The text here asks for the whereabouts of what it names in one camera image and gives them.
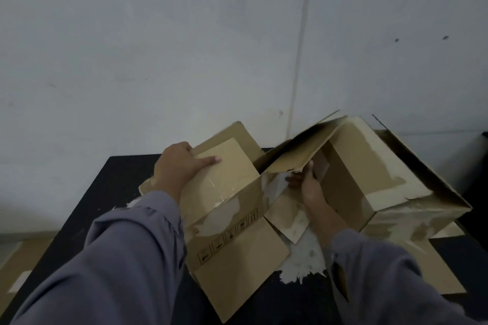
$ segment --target tabletop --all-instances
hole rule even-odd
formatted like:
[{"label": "tabletop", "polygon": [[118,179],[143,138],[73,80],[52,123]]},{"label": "tabletop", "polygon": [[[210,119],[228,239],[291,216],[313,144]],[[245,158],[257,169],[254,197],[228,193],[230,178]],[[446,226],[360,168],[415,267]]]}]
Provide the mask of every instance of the tabletop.
[{"label": "tabletop", "polygon": [[[138,186],[152,175],[159,155],[110,157],[25,284],[0,318],[7,324],[27,296],[51,273],[78,254],[92,221],[139,196]],[[461,304],[476,320],[488,319],[488,253],[471,236],[430,241],[467,290],[445,297]],[[220,324],[204,292],[185,271],[172,324]],[[284,284],[274,272],[227,322],[233,324],[341,324],[327,276],[310,274],[300,284]]]}]

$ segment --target gray sleeve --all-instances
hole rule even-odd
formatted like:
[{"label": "gray sleeve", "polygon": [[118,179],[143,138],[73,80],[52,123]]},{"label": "gray sleeve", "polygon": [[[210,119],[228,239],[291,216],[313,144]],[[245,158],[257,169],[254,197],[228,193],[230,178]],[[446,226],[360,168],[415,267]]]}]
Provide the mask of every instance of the gray sleeve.
[{"label": "gray sleeve", "polygon": [[[422,279],[415,259],[403,248],[369,240],[347,229],[324,250],[334,299],[345,325],[373,324],[477,324]],[[337,265],[342,267],[348,301],[336,286]]]},{"label": "gray sleeve", "polygon": [[186,248],[180,210],[165,192],[97,218],[85,248],[47,278],[15,324],[169,324]]}]

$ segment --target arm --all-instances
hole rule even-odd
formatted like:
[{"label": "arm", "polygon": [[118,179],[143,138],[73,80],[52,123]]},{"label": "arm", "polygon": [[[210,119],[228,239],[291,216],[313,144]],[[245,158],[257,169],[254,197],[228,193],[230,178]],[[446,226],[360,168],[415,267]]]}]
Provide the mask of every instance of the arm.
[{"label": "arm", "polygon": [[303,204],[322,246],[337,308],[349,324],[475,324],[455,311],[422,279],[414,258],[389,242],[348,229],[326,203],[310,162],[290,178],[302,188]]},{"label": "arm", "polygon": [[14,324],[169,324],[186,248],[178,207],[185,184],[216,157],[167,148],[153,189],[132,208],[97,218],[80,254],[27,298]]}]

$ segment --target wall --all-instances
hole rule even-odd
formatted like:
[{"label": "wall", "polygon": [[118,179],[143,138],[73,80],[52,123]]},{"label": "wall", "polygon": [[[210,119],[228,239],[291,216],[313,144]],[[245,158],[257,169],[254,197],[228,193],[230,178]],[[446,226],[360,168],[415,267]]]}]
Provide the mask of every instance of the wall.
[{"label": "wall", "polygon": [[303,0],[0,0],[0,233],[60,227],[110,155],[286,132]]},{"label": "wall", "polygon": [[110,155],[236,120],[269,147],[337,108],[377,114],[463,187],[485,151],[487,8],[0,0],[0,233],[59,228]]}]

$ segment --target white paper on floor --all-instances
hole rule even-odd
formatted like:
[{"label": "white paper on floor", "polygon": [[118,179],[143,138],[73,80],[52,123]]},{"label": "white paper on floor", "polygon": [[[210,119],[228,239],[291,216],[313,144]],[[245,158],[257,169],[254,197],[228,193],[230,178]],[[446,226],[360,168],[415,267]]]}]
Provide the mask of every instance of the white paper on floor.
[{"label": "white paper on floor", "polygon": [[282,240],[290,249],[290,255],[283,261],[276,271],[281,271],[280,280],[287,284],[302,279],[309,274],[324,275],[326,262],[320,249],[319,241],[309,226],[298,243],[293,244],[285,236]]}]

